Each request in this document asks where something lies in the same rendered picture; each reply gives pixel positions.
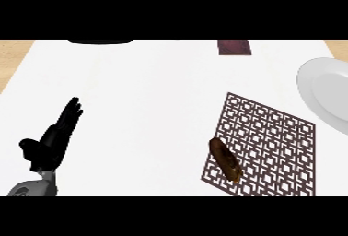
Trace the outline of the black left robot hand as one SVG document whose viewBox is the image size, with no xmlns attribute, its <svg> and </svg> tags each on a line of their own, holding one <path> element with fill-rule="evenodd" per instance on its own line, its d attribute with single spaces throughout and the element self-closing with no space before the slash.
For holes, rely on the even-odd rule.
<svg viewBox="0 0 348 236">
<path fill-rule="evenodd" d="M 74 97 L 62 110 L 58 122 L 44 131 L 42 139 L 21 140 L 19 147 L 25 160 L 31 162 L 31 171 L 53 171 L 59 168 L 81 114 L 78 98 Z"/>
</svg>

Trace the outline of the brown cupcake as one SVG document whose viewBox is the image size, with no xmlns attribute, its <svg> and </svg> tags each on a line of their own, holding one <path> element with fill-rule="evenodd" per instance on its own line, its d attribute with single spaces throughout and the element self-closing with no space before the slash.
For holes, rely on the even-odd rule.
<svg viewBox="0 0 348 236">
<path fill-rule="evenodd" d="M 221 168 L 226 179 L 230 182 L 238 183 L 241 176 L 244 175 L 239 161 L 232 150 L 217 137 L 210 140 L 210 152 Z"/>
</svg>

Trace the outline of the brown lattice placemat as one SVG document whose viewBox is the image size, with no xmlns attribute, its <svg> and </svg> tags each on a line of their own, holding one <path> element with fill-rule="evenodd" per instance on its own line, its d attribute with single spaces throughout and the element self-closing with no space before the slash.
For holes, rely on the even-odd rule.
<svg viewBox="0 0 348 236">
<path fill-rule="evenodd" d="M 316 125 L 260 102 L 229 93 L 214 137 L 239 160 L 244 175 L 227 180 L 207 158 L 201 179 L 233 196 L 316 194 Z"/>
</svg>

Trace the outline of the white plate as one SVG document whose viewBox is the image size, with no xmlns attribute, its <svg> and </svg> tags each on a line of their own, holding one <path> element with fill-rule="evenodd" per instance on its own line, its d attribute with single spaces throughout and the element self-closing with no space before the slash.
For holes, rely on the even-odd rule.
<svg viewBox="0 0 348 236">
<path fill-rule="evenodd" d="M 297 85 L 310 111 L 348 135 L 348 63 L 326 57 L 308 60 L 298 70 Z"/>
</svg>

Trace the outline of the black rounded object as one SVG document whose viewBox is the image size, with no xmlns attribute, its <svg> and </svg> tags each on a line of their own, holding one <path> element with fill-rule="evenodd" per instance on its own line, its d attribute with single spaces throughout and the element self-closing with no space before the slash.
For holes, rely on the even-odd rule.
<svg viewBox="0 0 348 236">
<path fill-rule="evenodd" d="M 133 40 L 68 40 L 68 41 L 75 44 L 109 45 L 109 44 L 130 43 Z"/>
</svg>

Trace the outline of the dark red rectangular object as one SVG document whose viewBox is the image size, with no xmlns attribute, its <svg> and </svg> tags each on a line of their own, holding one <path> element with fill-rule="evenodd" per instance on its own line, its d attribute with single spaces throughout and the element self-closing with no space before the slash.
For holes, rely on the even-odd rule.
<svg viewBox="0 0 348 236">
<path fill-rule="evenodd" d="M 220 55 L 251 55 L 252 50 L 246 40 L 218 40 L 217 41 Z"/>
</svg>

